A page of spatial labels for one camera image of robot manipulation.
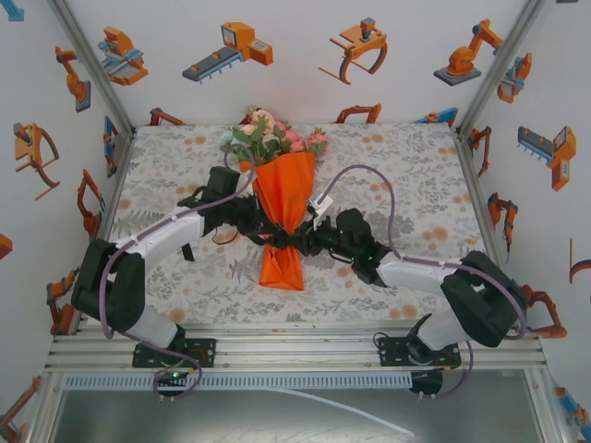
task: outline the white cable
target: white cable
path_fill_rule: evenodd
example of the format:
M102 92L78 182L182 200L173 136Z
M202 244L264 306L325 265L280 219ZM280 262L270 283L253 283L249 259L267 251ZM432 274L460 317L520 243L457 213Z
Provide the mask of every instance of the white cable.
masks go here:
M260 390L267 390L269 392L279 392L281 394L295 395L297 397L303 397L305 399L309 399L309 400L313 400L313 401L319 401L320 403L330 404L330 406L334 406L335 408L344 409L345 411L348 411L350 413L356 413L357 415L361 415L362 417L366 417L369 420L373 420L376 423L379 423L381 425L387 426L387 427L389 427L390 429L393 429L396 432L402 432L403 434L407 434L407 435L409 435L411 437L414 437L415 436L415 433L414 432L409 431L408 429L404 429L403 427L394 425L394 424L392 424L390 422L387 422L385 420L382 420L381 418L378 418L375 415L371 415L370 413L366 413L364 411L360 411L360 410L358 410L356 408L353 408L351 406L347 406L346 404L337 403L336 401L331 401L331 400L323 399L322 397L317 397L316 395L308 394L306 392L300 392L298 390L290 390L290 389L281 389L281 388L261 388Z

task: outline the bouquet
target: bouquet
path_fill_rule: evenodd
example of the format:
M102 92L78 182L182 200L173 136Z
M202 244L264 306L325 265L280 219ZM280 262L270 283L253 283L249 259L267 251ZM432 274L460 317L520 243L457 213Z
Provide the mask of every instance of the bouquet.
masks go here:
M247 124L233 127L222 135L220 145L232 151L246 171L255 160L253 189L269 219L293 234L306 213L314 186L314 165L326 153L329 140L317 127L302 139L287 123L275 120L262 109L247 110ZM259 284L278 289L304 289L302 267L297 250L265 245Z

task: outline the patterned table surface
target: patterned table surface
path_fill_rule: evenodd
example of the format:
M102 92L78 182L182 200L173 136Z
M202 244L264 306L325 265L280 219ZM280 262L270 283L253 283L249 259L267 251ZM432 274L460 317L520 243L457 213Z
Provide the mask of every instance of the patterned table surface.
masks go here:
M305 135L314 126L295 125ZM137 135L111 239L136 233L169 213L204 185L223 163L217 140L227 126L149 126ZM393 183L393 240L407 254L462 257L484 250L476 215L447 125L326 125L329 152L317 162L317 195L345 166L364 163ZM230 165L237 165L231 159ZM374 236L386 241L390 210L380 179L365 171L346 174L331 192L331 214L356 207ZM216 242L235 229L220 229ZM301 322L417 318L447 306L442 296L413 288L367 286L325 252L302 257L303 292L258 285L262 247L238 236L216 245L213 233L194 241L195 262L181 251L147 277L147 303L175 322Z

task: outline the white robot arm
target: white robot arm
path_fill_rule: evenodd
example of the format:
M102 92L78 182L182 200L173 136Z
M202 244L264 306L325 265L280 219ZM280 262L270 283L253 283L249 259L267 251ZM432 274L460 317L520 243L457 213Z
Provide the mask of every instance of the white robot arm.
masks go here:
M213 168L200 200L193 196L179 202L179 208L170 216L137 236L115 243L94 240L80 268L72 305L100 319L99 281L103 270L118 249L132 242L111 269L105 298L107 324L160 348L182 350L184 330L145 304L147 273L179 248L186 259L193 260L189 242L224 223L236 226L241 234L255 243L264 241L285 247L285 233L276 235L279 228L265 219L256 196L234 198L216 208L199 210L204 202L234 193L237 174L227 168ZM187 208L196 210L188 213ZM261 233L271 236L263 240L259 237ZM304 222L293 237L289 244L305 255L328 250L331 254L349 258L358 278L367 284L407 286L443 294L447 298L452 309L421 318L407 337L408 352L415 361L428 362L432 360L433 352L459 341L472 339L486 346L497 346L516 320L515 310L506 296L486 281L462 271L462 266L477 268L490 275L525 310L525 297L519 286L484 254L472 251L462 259L446 259L435 264L433 258L397 257L389 247L374 240L369 225L358 210L341 212L336 217L336 227L331 226L329 217L322 223L313 218Z

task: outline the black mounting plate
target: black mounting plate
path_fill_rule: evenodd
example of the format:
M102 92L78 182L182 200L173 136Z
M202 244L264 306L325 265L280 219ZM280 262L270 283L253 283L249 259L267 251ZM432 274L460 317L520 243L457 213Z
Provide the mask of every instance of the black mounting plate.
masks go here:
M406 350L406 337L379 337L376 343L380 349L381 366L420 367L437 366L455 369L462 363L457 344L450 344L433 353L433 360L424 364L413 360Z
M183 353L189 357L195 358L201 367L213 367L215 360L215 339L185 339L185 350ZM152 349L139 344L133 352L133 367L168 367L170 364L166 363L170 360L168 355L157 353ZM193 365L185 360L178 367L193 367Z

